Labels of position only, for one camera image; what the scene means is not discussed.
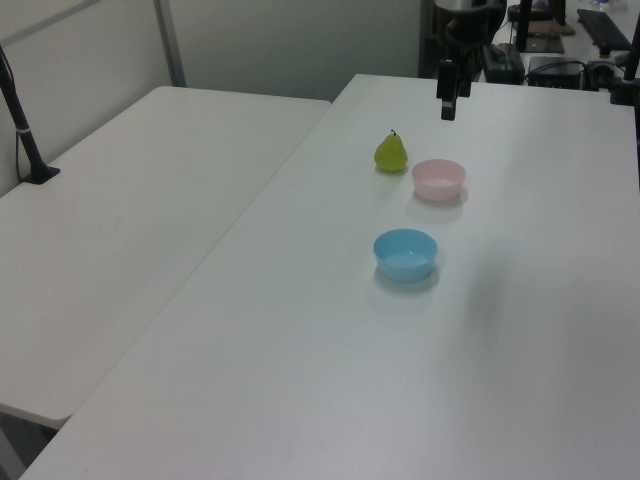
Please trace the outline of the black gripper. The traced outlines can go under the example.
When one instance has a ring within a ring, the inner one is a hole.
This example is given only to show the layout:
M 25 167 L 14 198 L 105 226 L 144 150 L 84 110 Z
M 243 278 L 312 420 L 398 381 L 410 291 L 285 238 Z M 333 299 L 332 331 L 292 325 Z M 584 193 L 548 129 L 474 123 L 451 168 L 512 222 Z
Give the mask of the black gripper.
M 503 8 L 436 7 L 435 12 L 441 52 L 436 98 L 441 101 L 441 119 L 453 121 L 456 96 L 470 96 L 471 83 L 482 70 L 482 50 L 502 24 Z

